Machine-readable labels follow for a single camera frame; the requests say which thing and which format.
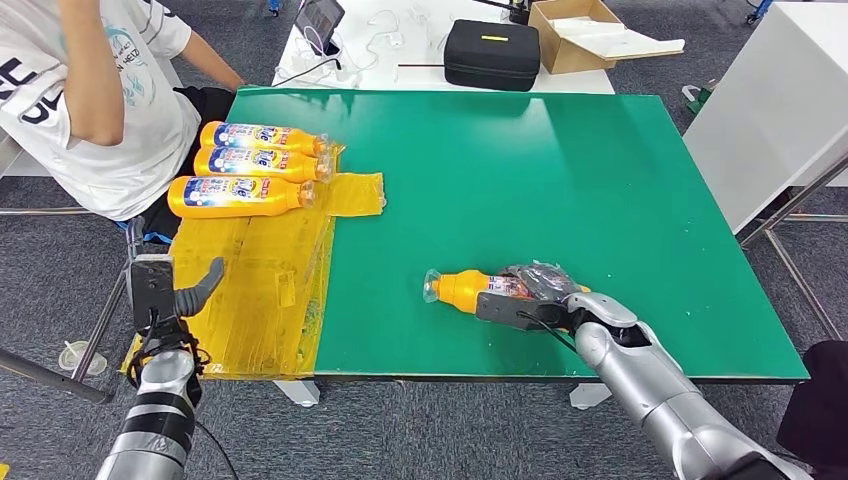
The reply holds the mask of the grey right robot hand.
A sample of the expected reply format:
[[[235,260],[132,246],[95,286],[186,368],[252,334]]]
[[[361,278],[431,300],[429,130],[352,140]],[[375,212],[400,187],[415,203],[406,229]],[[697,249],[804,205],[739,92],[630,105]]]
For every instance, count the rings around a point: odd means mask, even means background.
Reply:
[[[533,260],[528,264],[507,266],[498,274],[517,278],[534,298],[542,301],[564,303],[571,294],[590,292],[588,287],[574,281],[559,264]]]

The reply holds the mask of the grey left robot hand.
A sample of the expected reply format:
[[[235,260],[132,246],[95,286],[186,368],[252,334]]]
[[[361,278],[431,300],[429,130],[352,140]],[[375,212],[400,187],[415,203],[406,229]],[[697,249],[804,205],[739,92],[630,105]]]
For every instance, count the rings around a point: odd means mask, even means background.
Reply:
[[[132,219],[126,228],[128,267],[126,287],[133,316],[141,328],[150,320],[151,311],[158,319],[192,317],[200,313],[225,272],[222,257],[214,258],[207,273],[192,287],[174,287],[174,258],[168,254],[145,253],[141,217]]]

